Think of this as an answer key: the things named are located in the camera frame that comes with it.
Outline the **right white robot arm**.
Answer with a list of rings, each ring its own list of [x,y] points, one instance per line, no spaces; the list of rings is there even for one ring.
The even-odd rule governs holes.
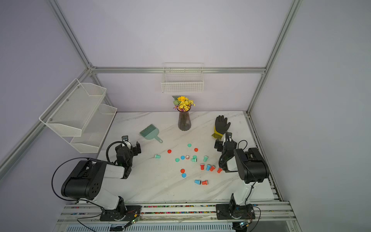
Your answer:
[[[245,151],[233,140],[223,142],[217,139],[214,147],[221,152],[218,171],[237,172],[244,182],[244,187],[232,194],[232,205],[234,207],[246,206],[250,202],[255,188],[270,175],[265,159],[257,148],[249,148]]]

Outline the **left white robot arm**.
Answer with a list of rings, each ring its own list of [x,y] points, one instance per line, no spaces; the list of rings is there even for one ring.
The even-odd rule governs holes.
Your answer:
[[[84,200],[100,207],[103,211],[126,212],[122,197],[103,188],[105,179],[127,179],[131,173],[133,157],[141,154],[139,142],[133,146],[130,141],[115,141],[106,150],[106,161],[78,157],[79,162],[61,187],[61,194],[51,188],[54,194],[65,201]]]

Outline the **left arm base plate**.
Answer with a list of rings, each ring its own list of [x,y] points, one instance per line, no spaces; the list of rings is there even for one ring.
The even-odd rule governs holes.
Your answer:
[[[138,218],[142,210],[140,205],[129,205],[114,210],[104,210],[100,221],[132,221]]]

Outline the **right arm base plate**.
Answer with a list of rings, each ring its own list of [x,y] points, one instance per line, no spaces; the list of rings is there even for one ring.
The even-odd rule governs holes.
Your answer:
[[[217,204],[216,206],[216,216],[218,220],[222,219],[255,219],[255,212],[252,204],[247,204],[243,206],[239,205],[227,205],[227,204]]]

